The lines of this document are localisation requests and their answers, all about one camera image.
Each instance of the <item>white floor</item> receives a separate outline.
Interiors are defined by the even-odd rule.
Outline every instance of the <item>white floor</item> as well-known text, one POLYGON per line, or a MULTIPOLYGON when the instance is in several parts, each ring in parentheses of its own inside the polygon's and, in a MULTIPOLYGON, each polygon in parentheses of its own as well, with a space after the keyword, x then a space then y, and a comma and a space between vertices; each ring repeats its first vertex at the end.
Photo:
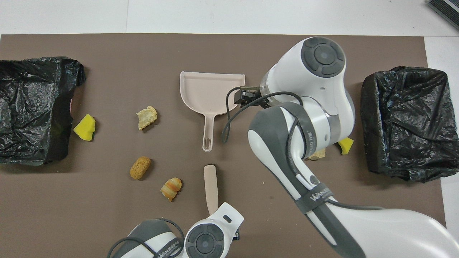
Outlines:
MULTIPOLYGON (((448 73, 459 122, 459 31, 424 0, 2 0, 1 34, 217 33, 425 36, 429 67, 448 73)), ((442 179, 459 240, 459 174, 442 179)))

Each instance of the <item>trash bag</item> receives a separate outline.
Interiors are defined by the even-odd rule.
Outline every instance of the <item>trash bag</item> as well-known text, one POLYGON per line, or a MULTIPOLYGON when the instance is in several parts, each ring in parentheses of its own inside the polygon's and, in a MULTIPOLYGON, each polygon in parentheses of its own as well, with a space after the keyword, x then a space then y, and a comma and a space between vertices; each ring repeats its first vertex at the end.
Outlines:
POLYGON ((399 66, 362 85, 368 169, 428 182, 459 171, 459 140, 445 72, 399 66))
POLYGON ((85 79, 83 65, 67 57, 0 61, 0 163, 65 158, 70 101, 85 79))

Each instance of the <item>black plastic bag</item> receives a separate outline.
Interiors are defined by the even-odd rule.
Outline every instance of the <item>black plastic bag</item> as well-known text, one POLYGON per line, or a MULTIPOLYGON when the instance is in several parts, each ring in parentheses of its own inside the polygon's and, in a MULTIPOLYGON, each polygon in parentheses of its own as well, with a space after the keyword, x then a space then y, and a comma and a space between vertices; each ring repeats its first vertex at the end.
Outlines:
POLYGON ((65 158, 70 101, 84 81, 83 65, 67 57, 0 61, 0 163, 65 158))
POLYGON ((445 72, 396 67, 368 76, 361 119, 368 169, 428 182, 459 171, 459 140, 445 72))

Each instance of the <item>brown mat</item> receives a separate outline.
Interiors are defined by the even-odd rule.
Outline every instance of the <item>brown mat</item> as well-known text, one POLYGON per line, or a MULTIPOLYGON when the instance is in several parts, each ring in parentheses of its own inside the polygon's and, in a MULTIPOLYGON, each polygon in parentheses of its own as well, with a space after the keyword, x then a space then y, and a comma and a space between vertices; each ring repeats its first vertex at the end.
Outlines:
MULTIPOLYGON (((64 55, 85 66, 88 80, 75 92, 75 124, 95 117, 86 142, 72 134, 68 157, 42 167, 0 166, 0 257, 104 257, 110 246, 145 219, 164 217, 186 232, 208 216, 203 167, 217 166, 220 203, 244 217, 241 240, 228 257, 338 257, 302 215, 247 142, 259 107, 231 125, 215 121, 215 142, 202 151, 204 117, 188 109, 179 92, 181 71, 243 73, 247 86, 306 35, 70 34, 2 35, 0 58, 64 55), (154 106, 158 121, 139 132, 136 112, 154 106), (140 156, 153 160, 143 181, 130 178, 140 156), (183 180, 170 203, 159 192, 167 179, 183 180)), ((345 85, 357 113, 348 155, 338 146, 307 164, 344 203, 405 208, 445 225, 440 181, 406 183, 367 171, 359 116, 363 79, 398 65, 426 67, 421 37, 330 36, 347 55, 345 85)))

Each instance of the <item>pink dustpan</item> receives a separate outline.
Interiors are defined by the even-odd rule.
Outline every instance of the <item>pink dustpan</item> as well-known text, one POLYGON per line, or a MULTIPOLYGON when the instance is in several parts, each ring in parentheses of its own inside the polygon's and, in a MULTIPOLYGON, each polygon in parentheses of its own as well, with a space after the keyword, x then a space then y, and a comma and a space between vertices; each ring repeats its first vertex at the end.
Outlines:
MULTIPOLYGON (((193 111, 204 115, 203 151, 209 152, 213 145, 213 121, 215 116, 226 113, 226 95, 235 87, 242 87, 246 81, 244 74, 220 73, 180 73, 180 95, 183 102, 193 111)), ((229 96, 229 110, 235 92, 229 96)))

